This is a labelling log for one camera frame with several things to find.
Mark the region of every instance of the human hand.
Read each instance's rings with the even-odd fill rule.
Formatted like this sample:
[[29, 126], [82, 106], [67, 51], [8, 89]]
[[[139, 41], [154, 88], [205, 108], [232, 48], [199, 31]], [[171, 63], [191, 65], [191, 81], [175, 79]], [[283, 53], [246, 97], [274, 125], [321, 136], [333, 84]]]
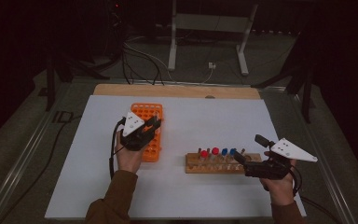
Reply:
[[117, 144], [115, 146], [118, 170], [125, 170], [136, 174], [141, 166], [142, 155], [147, 145], [139, 151], [130, 151], [120, 143], [121, 132], [122, 130], [116, 134]]
[[[290, 160], [290, 163], [295, 166], [296, 160]], [[271, 203], [276, 205], [288, 205], [295, 201], [293, 195], [293, 177], [290, 174], [287, 174], [280, 180], [260, 178], [260, 182], [264, 188], [268, 189]]]

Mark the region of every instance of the floor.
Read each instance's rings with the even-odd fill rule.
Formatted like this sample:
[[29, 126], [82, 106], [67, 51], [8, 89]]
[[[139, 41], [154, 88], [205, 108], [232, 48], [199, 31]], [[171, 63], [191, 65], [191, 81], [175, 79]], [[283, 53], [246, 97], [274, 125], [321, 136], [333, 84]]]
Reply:
[[[208, 33], [187, 33], [178, 38], [176, 70], [168, 72], [164, 63], [168, 62], [170, 38], [159, 36], [147, 39], [132, 36], [126, 42], [127, 66], [123, 76], [122, 63], [101, 72], [109, 80], [97, 80], [80, 71], [71, 83], [57, 80], [57, 101], [50, 112], [46, 112], [46, 98], [37, 94], [46, 87], [46, 72], [34, 78], [36, 88], [23, 102], [12, 118], [0, 130], [0, 223], [82, 223], [81, 220], [48, 220], [44, 214], [49, 198], [54, 190], [60, 170], [76, 133], [79, 119], [66, 125], [53, 122], [56, 111], [70, 111], [77, 115], [83, 113], [88, 97], [99, 83], [148, 84], [155, 78], [158, 70], [150, 61], [134, 56], [136, 51], [152, 55], [160, 69], [156, 84], [182, 85], [219, 85], [243, 86], [260, 83], [279, 74], [290, 48], [296, 38], [289, 35], [254, 35], [251, 34], [245, 48], [245, 57], [250, 74], [242, 76], [238, 66], [235, 45], [241, 37], [234, 35], [212, 36]], [[98, 63], [104, 58], [96, 57]], [[211, 70], [208, 63], [215, 63]], [[354, 158], [345, 136], [339, 129], [334, 117], [325, 104], [317, 86], [312, 86], [311, 124], [306, 123], [300, 113], [297, 95], [284, 92], [290, 78], [274, 83], [265, 90], [260, 90], [265, 100], [271, 119], [279, 137], [287, 137], [301, 147], [309, 147], [318, 155], [317, 164], [300, 162], [298, 168], [304, 178], [300, 194], [306, 196], [329, 210], [342, 223], [358, 223], [358, 163]], [[14, 169], [17, 158], [23, 151], [28, 151], [27, 160]], [[34, 186], [26, 191], [38, 178]], [[7, 181], [7, 174], [17, 178]], [[335, 223], [330, 217], [304, 203], [308, 223]], [[241, 220], [149, 220], [138, 223], [273, 223], [270, 218]]]

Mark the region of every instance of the blue cap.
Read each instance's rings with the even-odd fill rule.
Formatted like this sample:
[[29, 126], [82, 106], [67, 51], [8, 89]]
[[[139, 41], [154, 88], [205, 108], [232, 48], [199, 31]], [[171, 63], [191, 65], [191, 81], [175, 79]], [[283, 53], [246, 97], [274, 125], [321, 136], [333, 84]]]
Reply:
[[226, 156], [226, 155], [227, 155], [227, 152], [228, 152], [228, 149], [223, 148], [223, 149], [222, 149], [222, 156]]
[[229, 151], [229, 155], [230, 155], [230, 156], [234, 156], [235, 151], [237, 151], [237, 149], [236, 149], [236, 148], [232, 148], [232, 149]]

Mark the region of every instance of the white metal frame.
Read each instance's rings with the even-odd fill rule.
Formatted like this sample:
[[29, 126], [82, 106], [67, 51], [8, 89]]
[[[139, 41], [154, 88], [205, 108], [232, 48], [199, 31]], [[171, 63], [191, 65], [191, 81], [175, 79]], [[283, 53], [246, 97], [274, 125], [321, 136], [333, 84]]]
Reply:
[[176, 0], [172, 0], [172, 36], [170, 58], [168, 60], [168, 69], [175, 70], [176, 62], [176, 29], [190, 30], [208, 30], [208, 31], [225, 31], [234, 33], [243, 33], [242, 42], [237, 45], [237, 56], [240, 63], [241, 74], [248, 75], [248, 66], [244, 56], [244, 50], [249, 34], [252, 29], [255, 13], [258, 5], [252, 7], [251, 15], [248, 18], [243, 17], [221, 17], [209, 15], [195, 15], [176, 13]]

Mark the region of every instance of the white board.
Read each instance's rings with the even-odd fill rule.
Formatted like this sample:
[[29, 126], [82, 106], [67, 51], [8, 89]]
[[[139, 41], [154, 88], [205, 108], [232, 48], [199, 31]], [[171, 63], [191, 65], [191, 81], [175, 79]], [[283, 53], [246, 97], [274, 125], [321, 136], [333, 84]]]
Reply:
[[[269, 193], [257, 178], [185, 173], [185, 154], [199, 147], [244, 147], [263, 154], [266, 149], [255, 142], [256, 134], [277, 142], [263, 100], [92, 95], [46, 218], [84, 218], [90, 203], [104, 196], [112, 132], [133, 103], [162, 104], [164, 120], [159, 161], [142, 163], [137, 174], [131, 218], [271, 217]], [[296, 201], [305, 216], [298, 195]]]

